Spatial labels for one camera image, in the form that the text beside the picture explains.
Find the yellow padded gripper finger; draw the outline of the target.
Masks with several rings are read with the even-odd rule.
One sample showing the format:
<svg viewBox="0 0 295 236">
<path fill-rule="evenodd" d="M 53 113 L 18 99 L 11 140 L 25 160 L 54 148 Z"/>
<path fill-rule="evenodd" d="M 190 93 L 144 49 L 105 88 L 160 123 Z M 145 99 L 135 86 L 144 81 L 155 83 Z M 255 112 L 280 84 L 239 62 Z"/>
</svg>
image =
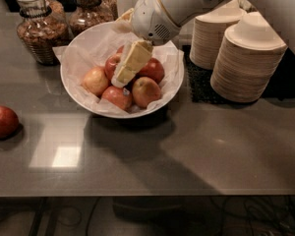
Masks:
<svg viewBox="0 0 295 236">
<path fill-rule="evenodd" d="M 114 23 L 112 29 L 119 33 L 127 33 L 133 30 L 132 27 L 132 16 L 134 9 L 130 8 L 123 13 Z"/>
<path fill-rule="evenodd" d="M 138 39 L 124 46 L 111 83 L 117 88 L 126 86 L 149 61 L 153 46 L 149 41 Z"/>
</svg>

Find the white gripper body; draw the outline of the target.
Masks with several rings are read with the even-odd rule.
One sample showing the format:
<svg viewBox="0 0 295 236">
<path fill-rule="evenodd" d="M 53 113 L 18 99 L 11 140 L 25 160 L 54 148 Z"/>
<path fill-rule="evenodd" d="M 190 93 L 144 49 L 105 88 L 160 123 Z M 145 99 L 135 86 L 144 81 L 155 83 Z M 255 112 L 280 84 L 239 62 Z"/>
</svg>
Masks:
<svg viewBox="0 0 295 236">
<path fill-rule="evenodd" d="M 138 0 L 131 16 L 133 33 L 154 46 L 163 45 L 180 31 L 161 0 Z"/>
</svg>

